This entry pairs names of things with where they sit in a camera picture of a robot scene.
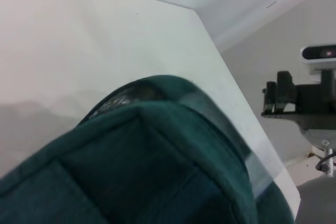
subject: dark green backpack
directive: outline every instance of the dark green backpack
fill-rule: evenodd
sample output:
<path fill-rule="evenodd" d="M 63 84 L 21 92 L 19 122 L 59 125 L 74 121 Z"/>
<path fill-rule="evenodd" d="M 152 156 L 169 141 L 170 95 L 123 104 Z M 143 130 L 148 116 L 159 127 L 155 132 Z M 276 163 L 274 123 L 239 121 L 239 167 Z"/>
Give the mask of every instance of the dark green backpack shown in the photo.
<path fill-rule="evenodd" d="M 156 76 L 107 96 L 0 181 L 0 223 L 293 223 L 251 151 L 195 85 Z"/>

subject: green fabric bag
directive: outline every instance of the green fabric bag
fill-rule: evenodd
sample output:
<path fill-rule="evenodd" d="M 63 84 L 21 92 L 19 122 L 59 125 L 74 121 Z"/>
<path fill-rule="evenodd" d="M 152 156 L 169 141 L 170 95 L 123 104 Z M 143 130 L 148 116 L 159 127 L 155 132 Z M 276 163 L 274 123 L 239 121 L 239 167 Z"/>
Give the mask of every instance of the green fabric bag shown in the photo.
<path fill-rule="evenodd" d="M 257 198 L 251 151 L 178 77 L 130 83 L 0 181 L 0 223 L 293 223 L 274 182 Z"/>

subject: green fabric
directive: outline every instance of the green fabric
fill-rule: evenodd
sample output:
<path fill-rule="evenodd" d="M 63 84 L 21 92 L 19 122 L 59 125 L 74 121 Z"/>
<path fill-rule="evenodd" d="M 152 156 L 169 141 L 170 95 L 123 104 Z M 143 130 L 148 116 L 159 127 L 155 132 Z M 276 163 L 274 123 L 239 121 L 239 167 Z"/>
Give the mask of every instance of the green fabric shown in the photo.
<path fill-rule="evenodd" d="M 205 116 L 211 101 L 183 99 L 200 89 L 168 76 L 132 85 L 144 82 L 165 99 L 85 120 L 3 178 L 0 223 L 293 223 L 274 183 L 254 199 L 248 148 Z"/>

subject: white camera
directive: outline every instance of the white camera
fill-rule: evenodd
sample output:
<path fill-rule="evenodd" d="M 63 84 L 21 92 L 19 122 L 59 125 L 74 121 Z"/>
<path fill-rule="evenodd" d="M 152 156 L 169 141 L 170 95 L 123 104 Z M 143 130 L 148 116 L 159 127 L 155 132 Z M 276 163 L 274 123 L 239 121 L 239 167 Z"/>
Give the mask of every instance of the white camera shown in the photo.
<path fill-rule="evenodd" d="M 336 72 L 336 44 L 304 47 L 301 60 L 307 65 L 311 79 L 319 81 L 322 70 Z"/>

